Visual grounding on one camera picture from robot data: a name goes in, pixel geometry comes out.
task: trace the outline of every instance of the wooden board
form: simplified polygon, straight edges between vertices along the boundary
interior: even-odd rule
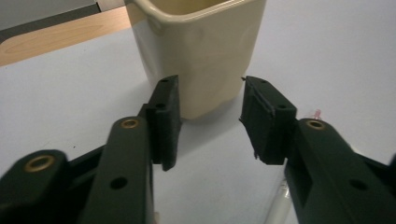
[[[0,66],[131,27],[125,7],[11,37],[0,45]]]

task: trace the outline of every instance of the container opening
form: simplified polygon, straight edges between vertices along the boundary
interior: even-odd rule
[[[164,13],[186,15],[230,0],[149,0]]]

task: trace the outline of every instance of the beige container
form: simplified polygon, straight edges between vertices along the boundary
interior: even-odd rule
[[[183,118],[198,118],[238,94],[265,0],[125,1],[131,21],[141,21],[133,30],[149,82],[179,75]]]

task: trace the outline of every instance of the gray wall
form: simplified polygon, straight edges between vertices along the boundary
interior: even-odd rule
[[[95,4],[95,0],[0,0],[0,30]]]

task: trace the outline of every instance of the white tabletop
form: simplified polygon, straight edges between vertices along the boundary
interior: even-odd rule
[[[272,82],[298,118],[321,109],[354,148],[388,163],[396,146],[395,24],[392,0],[269,0],[246,75]],[[136,115],[150,95],[130,29],[0,67],[0,175],[39,149],[74,159],[103,145],[112,123]],[[254,160],[241,109],[242,91],[184,122],[176,167],[155,166],[161,223],[264,222],[282,167]]]

